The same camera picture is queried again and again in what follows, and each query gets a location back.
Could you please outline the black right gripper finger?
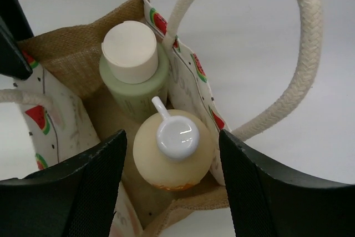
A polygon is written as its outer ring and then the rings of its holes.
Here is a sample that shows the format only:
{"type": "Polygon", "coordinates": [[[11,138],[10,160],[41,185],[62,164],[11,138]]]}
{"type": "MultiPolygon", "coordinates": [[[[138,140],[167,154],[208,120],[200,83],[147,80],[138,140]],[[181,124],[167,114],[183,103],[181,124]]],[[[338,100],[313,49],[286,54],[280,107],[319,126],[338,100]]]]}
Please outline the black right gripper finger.
{"type": "Polygon", "coordinates": [[[236,236],[354,236],[354,185],[308,175],[219,134],[236,236]]]}
{"type": "Polygon", "coordinates": [[[18,0],[1,0],[1,74],[28,79],[33,71],[18,41],[33,37],[33,32],[18,0]]]}
{"type": "Polygon", "coordinates": [[[120,130],[52,167],[1,181],[1,236],[109,236],[126,149],[120,130]]]}

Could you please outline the burlap canvas bag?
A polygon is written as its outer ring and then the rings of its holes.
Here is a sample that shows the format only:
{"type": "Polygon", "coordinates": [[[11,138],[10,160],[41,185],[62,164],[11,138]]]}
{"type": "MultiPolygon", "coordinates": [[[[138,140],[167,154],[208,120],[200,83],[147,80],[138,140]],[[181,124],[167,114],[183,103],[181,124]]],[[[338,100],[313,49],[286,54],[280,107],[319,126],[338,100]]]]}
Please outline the burlap canvas bag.
{"type": "MultiPolygon", "coordinates": [[[[183,16],[194,0],[177,0],[168,20],[168,31],[159,38],[171,59],[183,62],[183,45],[173,47],[183,16]]],[[[321,56],[323,35],[321,0],[297,0],[300,9],[300,48],[295,73],[288,88],[270,107],[249,122],[233,130],[242,140],[262,133],[287,117],[304,99],[311,88],[321,56]]],[[[38,60],[76,95],[89,103],[96,101],[103,91],[99,76],[99,42],[109,27],[125,19],[148,20],[149,0],[128,0],[103,18],[86,25],[60,28],[24,41],[19,46],[38,60]]],[[[145,226],[145,236],[158,236],[168,226],[186,218],[194,211],[222,209],[229,206],[227,191],[222,183],[220,158],[212,164],[212,176],[196,189],[189,189],[176,198],[172,193],[149,189],[143,185],[138,195],[162,197],[157,214],[148,218],[148,204],[135,201],[138,215],[145,226]]]]}

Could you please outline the cream pump lotion bottle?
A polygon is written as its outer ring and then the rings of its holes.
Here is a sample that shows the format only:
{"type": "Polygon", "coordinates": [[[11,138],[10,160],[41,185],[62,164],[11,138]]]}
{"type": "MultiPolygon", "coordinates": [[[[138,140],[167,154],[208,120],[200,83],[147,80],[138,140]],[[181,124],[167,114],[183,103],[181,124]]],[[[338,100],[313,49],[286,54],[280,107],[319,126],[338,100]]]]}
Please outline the cream pump lotion bottle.
{"type": "Polygon", "coordinates": [[[167,109],[159,97],[157,112],[138,129],[133,159],[150,185],[167,191],[196,186],[209,171],[216,142],[207,126],[183,110],[167,109]]]}

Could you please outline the white-capped pale green bottle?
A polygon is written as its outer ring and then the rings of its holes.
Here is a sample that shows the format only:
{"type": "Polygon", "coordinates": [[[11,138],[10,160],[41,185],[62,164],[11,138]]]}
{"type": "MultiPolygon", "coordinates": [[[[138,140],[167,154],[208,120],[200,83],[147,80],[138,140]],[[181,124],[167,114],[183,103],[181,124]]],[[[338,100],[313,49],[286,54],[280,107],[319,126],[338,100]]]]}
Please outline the white-capped pale green bottle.
{"type": "Polygon", "coordinates": [[[156,113],[152,98],[168,97],[169,59],[153,31],[138,21],[114,26],[101,44],[99,73],[122,112],[137,122],[156,113]]]}

